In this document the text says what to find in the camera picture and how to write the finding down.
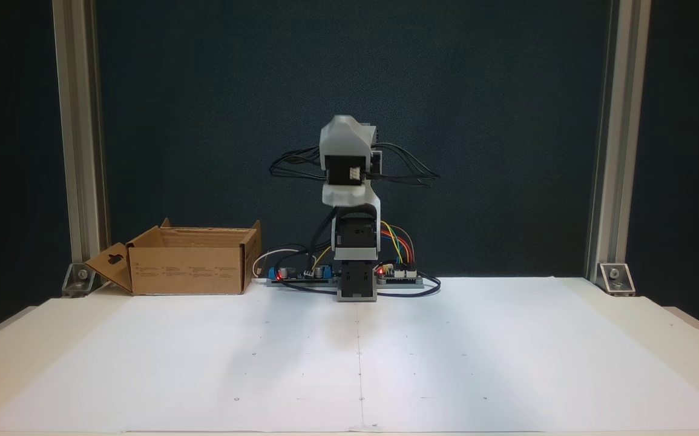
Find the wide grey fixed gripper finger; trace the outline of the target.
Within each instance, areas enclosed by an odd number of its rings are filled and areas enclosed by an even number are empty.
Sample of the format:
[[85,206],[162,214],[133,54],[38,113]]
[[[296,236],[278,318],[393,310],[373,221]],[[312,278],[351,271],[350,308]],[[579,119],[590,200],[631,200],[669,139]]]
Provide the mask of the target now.
[[348,115],[336,115],[320,132],[320,164],[327,169],[327,157],[365,157],[365,169],[370,168],[372,145],[377,140],[377,127],[358,122]]

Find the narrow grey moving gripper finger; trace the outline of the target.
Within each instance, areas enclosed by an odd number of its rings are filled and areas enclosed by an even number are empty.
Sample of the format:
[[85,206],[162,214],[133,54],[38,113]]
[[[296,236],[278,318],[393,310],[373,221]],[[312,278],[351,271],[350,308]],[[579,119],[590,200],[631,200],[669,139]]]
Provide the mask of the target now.
[[366,204],[381,207],[379,196],[372,189],[371,182],[361,185],[323,185],[323,204],[331,207],[357,207]]

